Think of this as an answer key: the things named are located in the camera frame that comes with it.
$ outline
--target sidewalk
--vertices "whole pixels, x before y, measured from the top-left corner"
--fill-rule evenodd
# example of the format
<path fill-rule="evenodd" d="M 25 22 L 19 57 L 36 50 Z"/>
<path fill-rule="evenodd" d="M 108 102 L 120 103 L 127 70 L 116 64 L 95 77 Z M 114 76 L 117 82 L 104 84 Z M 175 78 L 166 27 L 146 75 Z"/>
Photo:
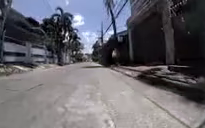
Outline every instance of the sidewalk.
<path fill-rule="evenodd" d="M 112 69 L 138 80 L 144 86 L 137 91 L 186 126 L 205 128 L 205 92 L 196 86 L 199 79 L 169 71 L 167 66 Z"/>
<path fill-rule="evenodd" d="M 16 64 L 10 64 L 10 65 L 4 65 L 0 64 L 0 76 L 9 76 L 12 74 L 19 74 L 19 73 L 25 73 L 32 71 L 34 69 L 47 69 L 47 68 L 53 68 L 57 67 L 56 64 L 29 64 L 29 65 L 16 65 Z"/>

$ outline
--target pole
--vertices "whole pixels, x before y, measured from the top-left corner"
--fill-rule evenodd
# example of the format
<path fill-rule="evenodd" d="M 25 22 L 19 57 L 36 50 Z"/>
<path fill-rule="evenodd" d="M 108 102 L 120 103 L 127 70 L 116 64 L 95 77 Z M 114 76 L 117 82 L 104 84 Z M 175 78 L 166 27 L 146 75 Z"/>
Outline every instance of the pole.
<path fill-rule="evenodd" d="M 3 44 L 4 44 L 5 32 L 6 32 L 6 31 L 4 31 L 4 27 L 5 27 L 8 12 L 11 9 L 11 6 L 12 6 L 12 0 L 5 0 L 5 2 L 6 1 L 7 1 L 7 5 L 6 5 L 6 8 L 5 8 L 5 15 L 4 15 L 4 18 L 3 18 L 3 21 L 2 21 L 2 26 L 0 28 L 0 35 L 2 36 L 2 41 L 1 41 L 1 46 L 0 46 L 0 50 L 1 50 L 0 51 L 0 61 L 2 63 L 4 62 L 4 57 L 3 57 L 4 47 L 3 47 Z"/>
<path fill-rule="evenodd" d="M 101 22 L 101 43 L 104 44 L 104 29 L 103 29 L 103 21 Z"/>

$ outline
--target roof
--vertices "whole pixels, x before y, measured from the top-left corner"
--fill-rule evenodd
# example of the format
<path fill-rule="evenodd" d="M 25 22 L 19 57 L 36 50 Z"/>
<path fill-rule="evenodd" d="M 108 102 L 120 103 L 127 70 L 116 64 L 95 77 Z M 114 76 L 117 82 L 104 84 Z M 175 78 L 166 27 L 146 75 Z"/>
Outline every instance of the roof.
<path fill-rule="evenodd" d="M 121 32 L 118 32 L 117 33 L 117 36 L 127 36 L 128 35 L 128 31 L 127 30 L 124 30 L 124 31 L 121 31 Z"/>
<path fill-rule="evenodd" d="M 41 32 L 33 30 L 35 26 L 28 22 L 28 18 L 13 8 L 8 13 L 5 27 L 6 36 L 21 41 L 36 43 L 42 41 L 44 36 Z"/>

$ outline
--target asphalt road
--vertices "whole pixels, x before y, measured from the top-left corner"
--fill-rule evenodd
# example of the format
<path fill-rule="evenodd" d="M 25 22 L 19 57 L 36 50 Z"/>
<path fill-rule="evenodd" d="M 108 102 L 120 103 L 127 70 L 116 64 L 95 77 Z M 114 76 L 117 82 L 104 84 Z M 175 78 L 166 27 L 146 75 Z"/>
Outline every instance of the asphalt road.
<path fill-rule="evenodd" d="M 94 63 L 0 77 L 0 128 L 187 127 L 125 79 Z"/>

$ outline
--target tree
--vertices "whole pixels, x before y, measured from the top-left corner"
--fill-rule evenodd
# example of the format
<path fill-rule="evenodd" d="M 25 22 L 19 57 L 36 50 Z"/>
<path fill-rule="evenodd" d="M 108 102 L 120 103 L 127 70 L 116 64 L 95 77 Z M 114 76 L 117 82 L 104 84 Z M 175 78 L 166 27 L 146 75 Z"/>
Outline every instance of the tree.
<path fill-rule="evenodd" d="M 51 18 L 46 18 L 43 20 L 42 28 L 55 42 L 52 46 L 58 56 L 58 64 L 64 64 L 63 52 L 67 49 L 67 42 L 70 31 L 72 28 L 73 15 L 70 13 L 64 13 L 63 9 L 58 7 Z"/>
<path fill-rule="evenodd" d="M 41 27 L 53 40 L 48 46 L 57 53 L 58 64 L 63 65 L 63 52 L 65 51 L 66 55 L 76 55 L 83 49 L 83 44 L 79 41 L 78 30 L 72 27 L 73 15 L 64 12 L 60 7 L 56 10 L 58 13 L 53 14 L 50 18 L 45 18 Z"/>
<path fill-rule="evenodd" d="M 118 38 L 117 38 L 116 21 L 115 21 L 115 16 L 114 16 L 114 7 L 115 7 L 114 0 L 104 0 L 104 5 L 105 5 L 105 8 L 107 9 L 108 15 L 109 14 L 111 15 L 111 23 L 112 23 L 113 30 L 114 30 L 114 38 L 115 38 L 115 41 L 117 41 Z"/>
<path fill-rule="evenodd" d="M 96 41 L 92 49 L 93 49 L 92 60 L 95 62 L 98 62 L 99 58 L 101 57 L 100 52 L 101 52 L 102 46 L 100 45 L 98 41 Z"/>

